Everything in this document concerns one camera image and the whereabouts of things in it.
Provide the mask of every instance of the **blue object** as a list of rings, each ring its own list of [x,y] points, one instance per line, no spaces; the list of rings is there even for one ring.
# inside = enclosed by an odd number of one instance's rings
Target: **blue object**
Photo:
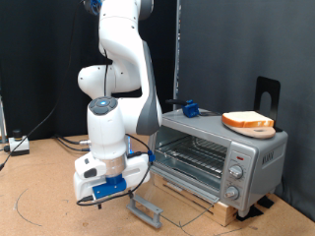
[[[106,183],[93,187],[94,195],[97,199],[124,191],[127,188],[127,183],[122,174],[107,178]]]
[[[93,13],[98,16],[101,7],[100,0],[91,0],[91,9]]]
[[[185,116],[192,118],[199,115],[199,106],[193,100],[188,100],[187,105],[181,105]]]
[[[153,162],[156,160],[156,156],[152,153],[151,150],[148,151],[149,162]]]

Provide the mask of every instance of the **control knob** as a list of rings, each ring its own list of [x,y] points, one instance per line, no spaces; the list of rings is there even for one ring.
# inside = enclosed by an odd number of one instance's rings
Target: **control knob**
[[[235,178],[240,179],[243,176],[243,170],[239,165],[229,167],[228,172]]]
[[[230,186],[227,188],[224,196],[228,199],[236,200],[238,198],[238,190],[235,187]]]

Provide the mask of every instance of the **wall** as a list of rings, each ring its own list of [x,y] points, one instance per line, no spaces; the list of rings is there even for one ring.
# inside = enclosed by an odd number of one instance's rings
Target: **wall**
[[[179,98],[209,110],[252,110],[257,77],[281,82],[288,143],[277,194],[313,220],[314,11],[314,1],[182,0],[179,58]]]
[[[79,0],[5,1],[0,8],[0,78],[9,137],[28,133],[56,102],[68,63],[72,21]],[[140,22],[140,35],[152,53],[160,101],[172,97],[176,1],[159,0],[151,17]],[[72,61],[61,102],[31,140],[87,133],[90,98],[78,87],[81,68],[102,65],[98,51],[98,19],[80,6],[72,45]],[[163,111],[171,109],[161,102]]]

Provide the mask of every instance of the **metal rack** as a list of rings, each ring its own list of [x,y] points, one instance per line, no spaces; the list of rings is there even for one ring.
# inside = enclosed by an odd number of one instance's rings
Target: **metal rack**
[[[196,137],[187,136],[163,145],[157,152],[211,174],[222,176],[227,148]]]

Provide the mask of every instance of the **table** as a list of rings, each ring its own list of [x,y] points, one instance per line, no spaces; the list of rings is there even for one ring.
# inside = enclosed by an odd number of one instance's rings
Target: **table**
[[[71,137],[79,141],[87,136]],[[147,142],[147,137],[140,137]],[[133,150],[145,149],[133,142]],[[73,190],[74,161],[84,152],[69,150],[55,140],[30,142],[31,153],[13,156],[0,172],[0,234],[1,235],[315,235],[315,224],[275,195],[275,204],[258,208],[263,215],[243,222],[233,221],[222,227],[204,215],[180,228],[161,219],[161,229],[152,228],[127,208],[129,198],[120,198],[102,205],[76,205]],[[7,153],[1,152],[3,162]],[[144,184],[139,193],[146,192]],[[174,215],[188,220],[196,215],[169,194],[158,196],[166,205],[176,208]]]

